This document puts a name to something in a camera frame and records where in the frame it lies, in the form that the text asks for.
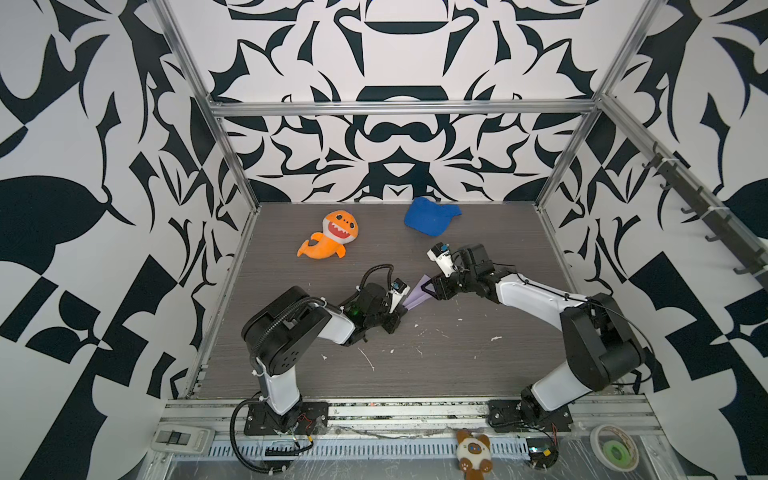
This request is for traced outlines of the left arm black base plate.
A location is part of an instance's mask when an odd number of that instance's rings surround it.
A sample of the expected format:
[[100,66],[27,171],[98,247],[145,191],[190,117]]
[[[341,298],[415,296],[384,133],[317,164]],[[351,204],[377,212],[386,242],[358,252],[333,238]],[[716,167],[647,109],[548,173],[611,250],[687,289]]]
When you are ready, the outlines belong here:
[[330,404],[299,402],[284,414],[277,414],[264,401],[250,401],[244,426],[245,436],[272,434],[312,435],[327,425]]

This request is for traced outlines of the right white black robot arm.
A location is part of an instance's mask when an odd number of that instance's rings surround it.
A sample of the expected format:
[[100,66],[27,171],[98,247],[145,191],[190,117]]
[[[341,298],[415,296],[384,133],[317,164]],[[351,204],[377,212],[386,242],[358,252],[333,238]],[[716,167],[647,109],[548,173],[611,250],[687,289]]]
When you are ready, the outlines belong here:
[[645,351],[609,295],[584,296],[529,279],[516,267],[494,262],[481,244],[450,251],[439,242],[427,257],[440,269],[423,288],[438,300],[474,293],[532,315],[561,332],[566,360],[526,387],[520,417],[540,421],[562,407],[616,384],[645,363]]

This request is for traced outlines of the lilac square paper sheet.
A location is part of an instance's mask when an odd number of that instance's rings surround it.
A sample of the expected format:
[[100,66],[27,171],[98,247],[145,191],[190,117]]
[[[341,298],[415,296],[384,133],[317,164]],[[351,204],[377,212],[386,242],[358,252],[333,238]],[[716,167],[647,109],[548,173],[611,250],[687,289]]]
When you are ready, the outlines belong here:
[[421,279],[416,283],[407,298],[403,301],[403,306],[405,309],[413,310],[427,300],[432,299],[432,296],[422,289],[422,286],[425,285],[429,280],[430,277],[428,275],[423,275]]

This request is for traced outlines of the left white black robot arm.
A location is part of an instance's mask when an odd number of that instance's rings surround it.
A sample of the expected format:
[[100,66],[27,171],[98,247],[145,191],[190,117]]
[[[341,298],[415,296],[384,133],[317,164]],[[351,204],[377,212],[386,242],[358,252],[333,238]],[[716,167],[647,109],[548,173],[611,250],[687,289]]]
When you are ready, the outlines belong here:
[[295,365],[316,339],[351,346],[374,328],[393,333],[407,312],[403,299],[409,293],[397,278],[389,288],[361,286],[352,300],[336,306],[293,286],[249,319],[241,336],[271,411],[282,416],[300,403]]

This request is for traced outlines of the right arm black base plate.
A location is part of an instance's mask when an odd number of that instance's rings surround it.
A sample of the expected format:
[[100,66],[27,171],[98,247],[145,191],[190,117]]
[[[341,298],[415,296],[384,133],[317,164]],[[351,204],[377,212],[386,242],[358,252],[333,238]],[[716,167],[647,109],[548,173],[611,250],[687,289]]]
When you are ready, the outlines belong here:
[[488,426],[497,433],[538,431],[569,432],[573,417],[568,406],[535,413],[520,399],[492,399],[487,402]]

